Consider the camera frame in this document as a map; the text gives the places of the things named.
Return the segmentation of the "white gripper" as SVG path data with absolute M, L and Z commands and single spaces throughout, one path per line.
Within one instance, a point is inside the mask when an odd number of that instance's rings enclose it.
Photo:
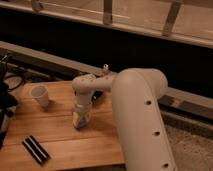
M 91 108 L 92 108 L 92 104 L 88 104 L 88 105 L 76 104 L 74 106 L 73 113 L 77 112 L 79 114 L 86 114 L 86 113 L 90 114 Z

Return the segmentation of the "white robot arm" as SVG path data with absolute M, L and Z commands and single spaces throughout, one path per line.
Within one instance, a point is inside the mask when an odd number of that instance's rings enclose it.
M 131 68 L 102 77 L 87 74 L 75 78 L 72 87 L 76 93 L 73 125 L 77 129 L 90 121 L 93 93 L 111 93 L 127 171 L 178 171 L 158 106 L 168 87 L 160 70 Z

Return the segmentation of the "small black object behind arm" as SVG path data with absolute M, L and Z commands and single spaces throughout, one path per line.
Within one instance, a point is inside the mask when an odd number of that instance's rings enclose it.
M 93 102 L 97 101 L 102 95 L 103 95 L 102 91 L 95 91 L 91 99 Z

